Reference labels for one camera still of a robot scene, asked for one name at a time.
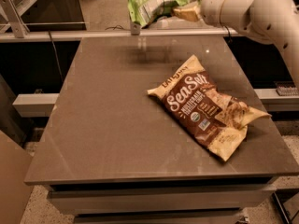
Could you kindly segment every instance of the brown chip bag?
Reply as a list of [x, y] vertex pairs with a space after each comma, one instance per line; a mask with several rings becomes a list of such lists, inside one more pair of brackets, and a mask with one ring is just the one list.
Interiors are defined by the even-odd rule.
[[217, 92], [196, 56], [149, 95], [157, 96], [197, 142], [227, 161], [246, 137], [248, 124], [269, 114]]

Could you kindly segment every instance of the metal frame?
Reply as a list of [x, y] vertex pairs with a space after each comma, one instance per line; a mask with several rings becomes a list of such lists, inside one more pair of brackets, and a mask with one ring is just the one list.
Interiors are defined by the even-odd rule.
[[279, 96], [276, 89], [255, 89], [268, 112], [299, 111], [299, 96]]
[[18, 26], [16, 28], [18, 29], [18, 31], [16, 31], [12, 27], [13, 33], [14, 34], [16, 33], [15, 36], [17, 38], [25, 38], [26, 33], [28, 31], [26, 33], [22, 33], [20, 30], [24, 26], [21, 20], [21, 15], [23, 15], [37, 0], [0, 0], [0, 1], [1, 1], [0, 5], [3, 7], [3, 9], [0, 8], [0, 14], [4, 17], [5, 20], [8, 21], [8, 24], [6, 25], [2, 24], [2, 27], [0, 24], [0, 34], [7, 31], [10, 26], [12, 27], [12, 23], [13, 23], [14, 26]]
[[[231, 35], [238, 35], [238, 33], [230, 29]], [[82, 38], [89, 37], [124, 37], [131, 36], [130, 31], [67, 31], [67, 32], [51, 32], [54, 41], [79, 41]], [[224, 28], [215, 29], [188, 29], [188, 30], [141, 30], [141, 36], [156, 36], [156, 35], [228, 35]], [[25, 36], [25, 38], [15, 37], [13, 34], [0, 34], [0, 43], [18, 43], [18, 42], [43, 42], [49, 41], [48, 32], [32, 32]]]
[[298, 212], [294, 217], [290, 217], [287, 209], [284, 206], [284, 203], [287, 202], [291, 197], [296, 195], [299, 192], [299, 189], [278, 189], [275, 193], [272, 194], [272, 199], [276, 208], [279, 211], [281, 220], [284, 224], [292, 224], [292, 221], [296, 218]]
[[12, 104], [23, 118], [49, 117], [59, 93], [19, 94]]

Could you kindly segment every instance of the gray table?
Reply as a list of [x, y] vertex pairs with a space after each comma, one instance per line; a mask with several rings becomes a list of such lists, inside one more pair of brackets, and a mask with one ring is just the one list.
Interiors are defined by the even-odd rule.
[[[298, 175], [298, 164], [271, 119], [251, 123], [247, 139], [224, 163], [148, 97], [147, 89], [193, 54], [220, 91], [263, 109], [220, 36], [84, 38], [25, 182], [49, 187], [57, 208], [79, 215], [243, 208], [270, 195], [275, 177]], [[153, 201], [149, 193], [163, 195]], [[173, 193], [177, 196], [169, 203], [161, 203]], [[186, 193], [199, 193], [198, 199], [191, 201]], [[234, 197], [230, 204], [227, 195]], [[153, 203], [140, 204], [140, 197]]]

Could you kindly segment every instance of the table surface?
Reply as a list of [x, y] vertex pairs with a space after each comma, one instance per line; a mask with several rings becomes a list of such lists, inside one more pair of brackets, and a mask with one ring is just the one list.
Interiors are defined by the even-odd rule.
[[298, 175], [298, 164], [271, 119], [252, 122], [246, 140], [223, 162], [148, 97], [148, 89], [172, 76], [193, 54], [219, 91], [263, 109], [220, 36], [84, 38], [25, 182]]

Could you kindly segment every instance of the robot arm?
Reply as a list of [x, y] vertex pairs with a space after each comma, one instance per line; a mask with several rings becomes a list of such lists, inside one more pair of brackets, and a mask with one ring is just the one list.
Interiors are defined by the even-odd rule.
[[292, 0], [203, 0], [201, 15], [206, 24], [274, 44], [299, 89], [299, 16]]

